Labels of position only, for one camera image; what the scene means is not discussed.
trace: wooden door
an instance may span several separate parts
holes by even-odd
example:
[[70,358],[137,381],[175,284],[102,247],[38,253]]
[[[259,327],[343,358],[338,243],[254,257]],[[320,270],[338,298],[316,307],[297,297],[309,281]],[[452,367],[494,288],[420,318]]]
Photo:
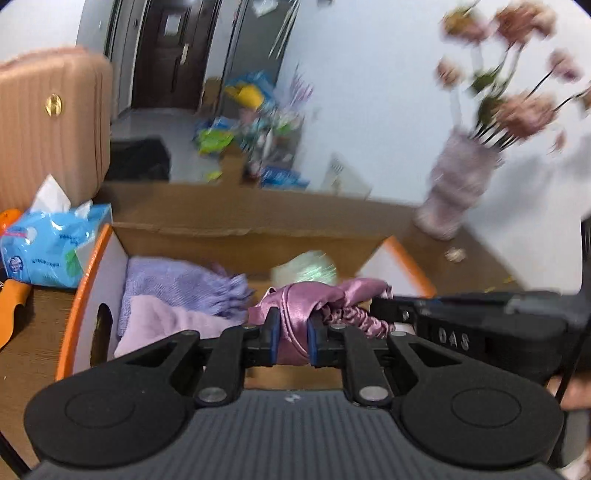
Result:
[[134,108],[196,110],[217,0],[150,0],[139,42]]

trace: blue bag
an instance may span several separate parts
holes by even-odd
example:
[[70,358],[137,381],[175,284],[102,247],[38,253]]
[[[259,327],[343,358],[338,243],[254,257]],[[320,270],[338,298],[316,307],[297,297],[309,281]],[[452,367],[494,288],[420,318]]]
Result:
[[88,215],[25,212],[0,238],[8,276],[47,287],[76,288],[96,237],[112,223],[110,205],[93,205]]
[[300,173],[281,167],[266,166],[261,174],[261,188],[276,188],[283,190],[305,190],[310,184],[300,178]]

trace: pink satin scrunchie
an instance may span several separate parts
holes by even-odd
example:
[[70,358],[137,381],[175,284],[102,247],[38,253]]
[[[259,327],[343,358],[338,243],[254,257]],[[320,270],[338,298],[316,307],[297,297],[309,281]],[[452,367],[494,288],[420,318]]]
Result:
[[320,282],[300,282],[279,290],[270,289],[254,307],[248,309],[248,323],[261,325],[271,307],[281,312],[281,337],[277,363],[305,365],[308,358],[306,323],[312,312],[320,311],[324,323],[347,323],[362,329],[370,338],[384,338],[394,325],[378,320],[356,305],[389,290],[382,280],[354,278],[338,287]]

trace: metal rivet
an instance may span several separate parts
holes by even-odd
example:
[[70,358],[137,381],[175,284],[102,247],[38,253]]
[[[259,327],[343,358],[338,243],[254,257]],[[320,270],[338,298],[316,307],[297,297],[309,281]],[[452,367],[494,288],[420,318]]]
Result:
[[450,262],[459,263],[466,259],[466,251],[463,248],[451,247],[445,252],[445,258]]
[[359,390],[359,396],[365,401],[381,401],[388,398],[388,390],[378,385],[370,385]]
[[205,403],[217,403],[226,399],[228,394],[220,387],[207,387],[199,392],[199,400]]
[[52,93],[45,102],[45,110],[49,116],[60,116],[63,110],[60,96]]

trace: white tissue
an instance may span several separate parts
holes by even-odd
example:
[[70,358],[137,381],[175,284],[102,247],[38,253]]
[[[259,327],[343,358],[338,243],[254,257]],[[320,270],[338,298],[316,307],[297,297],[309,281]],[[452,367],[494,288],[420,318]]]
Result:
[[277,0],[255,0],[252,3],[252,9],[257,17],[262,17],[271,13],[278,5],[279,2]]
[[92,200],[88,200],[88,202],[84,202],[82,205],[80,205],[76,211],[74,212],[74,215],[76,215],[78,218],[83,218],[83,219],[87,219],[88,218],[88,214],[90,213],[90,207],[92,207],[93,203]]
[[31,212],[59,213],[70,210],[72,203],[53,176],[48,175],[35,194]]

